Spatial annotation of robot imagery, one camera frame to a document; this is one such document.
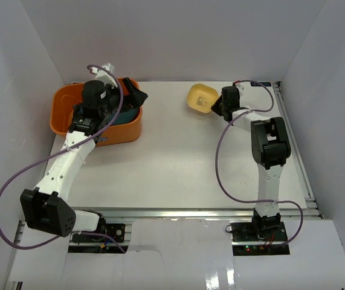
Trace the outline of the yellow square bowl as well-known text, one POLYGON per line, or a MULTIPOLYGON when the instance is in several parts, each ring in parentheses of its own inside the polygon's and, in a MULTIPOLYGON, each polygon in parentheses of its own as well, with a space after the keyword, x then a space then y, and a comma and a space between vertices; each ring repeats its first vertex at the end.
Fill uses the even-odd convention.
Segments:
POLYGON ((187 105, 204 114, 211 112, 211 107, 219 98, 217 90, 202 83, 194 84, 187 94, 187 105))

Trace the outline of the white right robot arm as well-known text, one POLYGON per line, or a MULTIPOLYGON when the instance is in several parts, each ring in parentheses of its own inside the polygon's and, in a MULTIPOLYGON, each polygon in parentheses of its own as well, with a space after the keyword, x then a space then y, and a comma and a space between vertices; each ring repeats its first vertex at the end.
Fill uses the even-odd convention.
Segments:
POLYGON ((238 127, 250 133, 251 153, 259 171, 251 232, 257 240, 267 240, 280 226, 280 177, 291 155, 285 121, 282 117, 263 116, 262 110, 242 107, 236 85, 223 87, 211 110, 223 117, 228 127, 238 127))

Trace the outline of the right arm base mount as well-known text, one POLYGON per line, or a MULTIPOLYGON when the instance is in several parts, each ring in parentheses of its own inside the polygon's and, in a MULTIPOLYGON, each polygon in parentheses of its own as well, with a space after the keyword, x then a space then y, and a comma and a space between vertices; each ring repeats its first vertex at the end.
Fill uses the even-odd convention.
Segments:
POLYGON ((283 222, 275 229, 256 233, 251 222, 236 222, 225 227, 231 234, 233 256, 288 256, 288 235, 283 222))

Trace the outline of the teal square plate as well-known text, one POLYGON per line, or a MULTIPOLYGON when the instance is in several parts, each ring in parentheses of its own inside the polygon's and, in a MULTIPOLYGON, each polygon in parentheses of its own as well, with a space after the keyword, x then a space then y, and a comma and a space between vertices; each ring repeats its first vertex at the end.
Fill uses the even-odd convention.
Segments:
POLYGON ((131 123, 134 119, 138 117, 140 108, 130 109, 126 112, 121 112, 115 121, 112 123, 112 126, 118 126, 122 124, 131 123))

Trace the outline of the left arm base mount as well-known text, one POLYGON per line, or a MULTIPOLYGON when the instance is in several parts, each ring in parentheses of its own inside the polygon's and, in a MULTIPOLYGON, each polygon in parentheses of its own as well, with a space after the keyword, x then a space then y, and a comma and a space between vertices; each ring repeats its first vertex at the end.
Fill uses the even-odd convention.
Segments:
MULTIPOLYGON (((112 237, 116 242, 124 242, 126 226, 125 224, 107 224, 101 222, 97 226, 95 233, 105 234, 112 237)), ((84 234, 72 235, 71 242, 73 243, 105 243, 109 242, 109 239, 102 236, 89 236, 84 234)))

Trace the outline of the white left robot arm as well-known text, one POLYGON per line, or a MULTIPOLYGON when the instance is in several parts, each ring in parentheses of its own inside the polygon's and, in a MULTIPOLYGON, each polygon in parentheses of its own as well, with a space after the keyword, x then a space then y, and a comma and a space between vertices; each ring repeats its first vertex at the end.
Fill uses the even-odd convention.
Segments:
POLYGON ((33 190, 20 197, 27 226, 67 237, 85 231, 94 241, 106 236, 106 225, 91 211, 73 210, 66 202, 73 181, 101 134, 122 113, 140 108, 147 94, 129 78, 113 85, 101 80, 83 84, 81 99, 71 109, 71 122, 61 152, 33 190))

